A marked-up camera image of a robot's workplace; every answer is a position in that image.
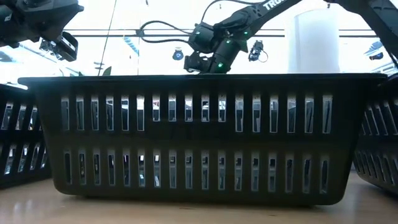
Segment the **robotic arm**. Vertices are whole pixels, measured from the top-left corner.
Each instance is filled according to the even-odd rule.
[[[43,38],[58,59],[72,62],[78,42],[62,30],[83,10],[78,0],[0,0],[0,47],[17,48],[21,41]]]
[[[213,26],[195,24],[188,43],[194,53],[185,57],[188,72],[227,73],[239,51],[248,52],[246,41],[269,20],[301,0],[266,0],[234,12]],[[398,10],[389,0],[326,0],[357,13],[377,34],[390,57],[398,58]],[[201,57],[200,53],[213,54]]]

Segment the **white cylinder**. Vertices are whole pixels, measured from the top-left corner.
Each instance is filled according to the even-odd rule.
[[[337,13],[316,9],[293,18],[286,29],[289,73],[339,73]]]

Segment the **black cable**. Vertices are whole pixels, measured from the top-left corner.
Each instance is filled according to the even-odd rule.
[[[112,12],[112,17],[111,17],[111,22],[109,23],[108,34],[106,35],[104,50],[102,51],[102,58],[101,58],[101,63],[99,65],[99,69],[98,69],[98,76],[101,73],[102,63],[103,63],[103,60],[104,60],[104,54],[105,54],[105,50],[106,50],[106,44],[108,43],[109,32],[111,31],[112,20],[113,20],[113,16],[114,16],[114,12],[115,12],[115,9],[116,9],[117,2],[118,2],[118,0],[115,0],[114,5],[113,5],[113,12]]]
[[[168,22],[164,22],[164,21],[149,21],[149,22],[144,23],[139,28],[139,32],[140,32],[139,36],[141,36],[141,39],[143,41],[145,41],[147,43],[150,43],[150,44],[159,44],[159,43],[166,43],[166,42],[183,42],[183,43],[186,43],[189,46],[191,46],[191,43],[189,43],[188,41],[183,40],[183,39],[165,39],[165,40],[147,40],[147,39],[145,39],[144,38],[144,28],[145,28],[145,26],[148,26],[149,24],[154,24],[154,23],[160,23],[160,24],[167,25],[167,26],[169,26],[171,28],[174,28],[174,29],[176,29],[176,30],[178,30],[180,32],[183,32],[184,34],[192,34],[191,32],[187,32],[187,31],[181,30],[181,29],[173,26],[172,24],[169,24]]]
[[[261,2],[246,2],[246,1],[240,1],[240,0],[214,0],[205,9],[205,11],[203,13],[203,16],[202,16],[202,19],[201,19],[201,22],[203,22],[203,19],[205,18],[205,15],[206,15],[206,12],[210,8],[210,6],[212,6],[214,3],[217,3],[217,2],[220,2],[220,1],[231,1],[231,2],[236,2],[236,3],[240,3],[240,4],[246,4],[246,5],[253,5],[253,4],[261,3]],[[154,24],[154,23],[160,23],[160,24],[167,25],[167,26],[169,26],[171,28],[174,28],[174,29],[176,29],[176,30],[178,30],[180,32],[183,32],[184,34],[188,34],[188,35],[192,34],[191,32],[186,32],[184,30],[181,30],[181,29],[173,26],[172,24],[169,24],[168,22],[164,22],[164,21],[149,21],[149,22],[144,23],[139,29],[139,32],[140,32],[139,36],[141,36],[141,39],[143,41],[145,41],[147,43],[150,43],[150,44],[159,44],[159,43],[166,43],[166,42],[183,42],[183,43],[188,44],[190,47],[192,47],[190,42],[188,42],[186,40],[182,40],[182,39],[166,39],[166,40],[147,40],[147,39],[145,39],[144,38],[144,27],[148,26],[149,24]]]
[[[201,17],[200,22],[203,22],[203,20],[205,19],[206,12],[207,12],[207,10],[210,8],[210,6],[212,6],[214,3],[218,3],[218,2],[220,2],[220,1],[230,1],[230,2],[240,3],[240,4],[245,4],[245,5],[253,5],[253,4],[262,3],[262,2],[247,2],[247,1],[240,1],[240,0],[214,0],[214,1],[212,1],[212,2],[207,6],[207,8],[205,9],[205,11],[204,11],[204,13],[203,13],[203,15],[202,15],[202,17]]]

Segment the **basket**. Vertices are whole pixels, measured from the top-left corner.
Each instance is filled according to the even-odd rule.
[[[0,189],[51,177],[33,93],[0,85]]]
[[[329,205],[344,195],[375,74],[21,78],[58,191]]]
[[[397,90],[395,74],[369,100],[354,163],[362,179],[398,195]]]

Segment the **table surface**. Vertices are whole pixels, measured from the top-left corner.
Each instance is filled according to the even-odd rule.
[[[312,208],[93,200],[57,192],[51,180],[0,191],[0,223],[397,223],[398,199],[351,173],[344,199]]]

